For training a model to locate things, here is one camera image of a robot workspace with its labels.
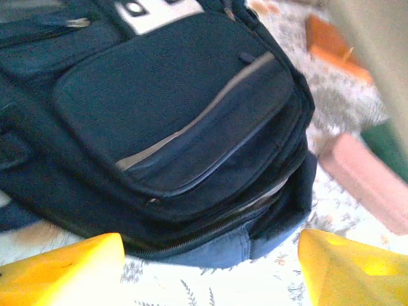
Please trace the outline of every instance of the white label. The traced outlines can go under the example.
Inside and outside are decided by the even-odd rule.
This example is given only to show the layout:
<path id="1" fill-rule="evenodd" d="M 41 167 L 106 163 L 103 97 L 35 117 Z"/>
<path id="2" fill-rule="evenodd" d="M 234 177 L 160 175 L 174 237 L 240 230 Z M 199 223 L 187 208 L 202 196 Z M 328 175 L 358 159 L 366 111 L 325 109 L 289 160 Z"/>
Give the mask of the white label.
<path id="1" fill-rule="evenodd" d="M 116 2 L 115 7 L 136 34 L 203 12 L 196 0 L 125 0 Z"/>

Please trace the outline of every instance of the white patterned cloth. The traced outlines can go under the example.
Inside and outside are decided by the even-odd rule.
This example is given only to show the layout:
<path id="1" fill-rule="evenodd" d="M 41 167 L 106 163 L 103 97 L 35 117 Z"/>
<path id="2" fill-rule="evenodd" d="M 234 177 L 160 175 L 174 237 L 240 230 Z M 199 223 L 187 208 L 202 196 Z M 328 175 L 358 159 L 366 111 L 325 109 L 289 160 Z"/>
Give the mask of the white patterned cloth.
<path id="1" fill-rule="evenodd" d="M 358 134 L 387 117 L 373 85 L 358 81 L 306 52 L 305 19 L 310 13 L 329 19 L 325 12 L 266 0 L 258 0 L 253 6 L 259 9 L 259 5 L 264 8 L 270 5 L 269 12 L 258 11 L 260 19 L 306 75 L 315 97 L 317 109 L 307 131 L 311 150 L 318 153 L 330 136 L 343 131 Z M 408 236 L 390 233 L 320 166 L 312 213 L 302 228 L 331 231 L 408 254 Z M 297 256 L 300 230 L 264 258 L 225 270 L 163 265 L 128 256 L 122 276 L 123 302 L 118 305 L 310 305 Z M 78 237 L 52 227 L 46 232 L 49 238 L 33 245 L 22 238 L 26 234 L 27 229 L 23 229 L 0 235 L 0 264 L 79 241 Z"/>

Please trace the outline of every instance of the pink block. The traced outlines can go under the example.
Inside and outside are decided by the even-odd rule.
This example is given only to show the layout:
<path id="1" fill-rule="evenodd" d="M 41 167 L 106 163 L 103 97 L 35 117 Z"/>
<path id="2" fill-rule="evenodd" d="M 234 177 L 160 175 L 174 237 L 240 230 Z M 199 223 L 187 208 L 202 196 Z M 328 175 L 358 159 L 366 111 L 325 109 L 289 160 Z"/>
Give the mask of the pink block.
<path id="1" fill-rule="evenodd" d="M 408 185 L 350 134 L 331 140 L 321 166 L 397 235 L 408 234 Z"/>

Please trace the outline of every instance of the gray stripe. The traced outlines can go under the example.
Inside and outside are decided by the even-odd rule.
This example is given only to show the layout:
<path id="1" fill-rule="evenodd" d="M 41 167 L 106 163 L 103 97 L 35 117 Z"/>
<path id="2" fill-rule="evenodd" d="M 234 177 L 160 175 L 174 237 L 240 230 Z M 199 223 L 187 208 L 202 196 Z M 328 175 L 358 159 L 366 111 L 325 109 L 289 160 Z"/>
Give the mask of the gray stripe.
<path id="1" fill-rule="evenodd" d="M 271 196 L 273 196 L 274 194 L 276 194 L 279 190 L 282 189 L 282 187 L 286 184 L 286 182 L 288 181 L 288 178 L 285 178 L 282 182 L 280 182 L 279 184 L 277 184 L 274 188 L 272 188 L 271 190 L 269 190 L 267 193 L 265 193 L 264 195 L 262 195 L 260 198 L 256 199 L 255 201 L 250 202 L 248 205 L 245 205 L 244 207 L 242 207 L 240 210 L 237 210 L 235 213 L 239 213 L 239 212 L 243 212 L 244 210 L 254 206 L 254 205 L 261 205 L 263 204 L 265 201 L 267 201 Z"/>
<path id="2" fill-rule="evenodd" d="M 229 93 L 232 88 L 234 88 L 239 82 L 241 82 L 243 79 L 247 78 L 251 73 L 256 71 L 257 69 L 260 69 L 262 65 L 274 60 L 275 57 L 273 56 L 272 53 L 267 52 L 261 57 L 258 57 L 256 61 L 254 61 L 251 65 L 245 67 L 243 70 L 241 70 L 237 75 L 235 75 L 225 86 L 224 88 L 219 92 L 219 94 L 212 100 L 212 102 L 197 116 L 193 121 L 191 121 L 188 125 L 183 127 L 180 131 L 175 132 L 174 134 L 166 137 L 165 139 L 162 139 L 161 141 L 155 143 L 151 147 L 135 154 L 129 157 L 125 157 L 124 159 L 121 159 L 116 163 L 116 166 L 121 169 L 122 171 L 125 171 L 132 167 L 133 165 L 139 163 L 140 161 L 143 161 L 145 158 L 149 157 L 153 153 L 157 152 L 159 149 L 164 147 L 167 143 L 171 142 L 173 139 L 176 137 L 179 137 L 180 135 L 183 135 L 185 132 L 187 132 L 189 129 L 191 129 L 195 124 L 197 124 L 206 114 L 211 112 L 211 110 L 217 106 L 217 104 Z"/>

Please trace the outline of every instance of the green object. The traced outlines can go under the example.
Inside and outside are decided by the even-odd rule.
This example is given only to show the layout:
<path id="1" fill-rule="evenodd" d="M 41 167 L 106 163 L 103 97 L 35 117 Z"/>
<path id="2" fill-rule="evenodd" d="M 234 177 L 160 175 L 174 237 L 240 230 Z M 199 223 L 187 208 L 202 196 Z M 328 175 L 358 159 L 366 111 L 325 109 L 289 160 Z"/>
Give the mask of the green object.
<path id="1" fill-rule="evenodd" d="M 361 136 L 371 151 L 408 183 L 408 161 L 397 143 L 390 121 L 362 132 Z"/>

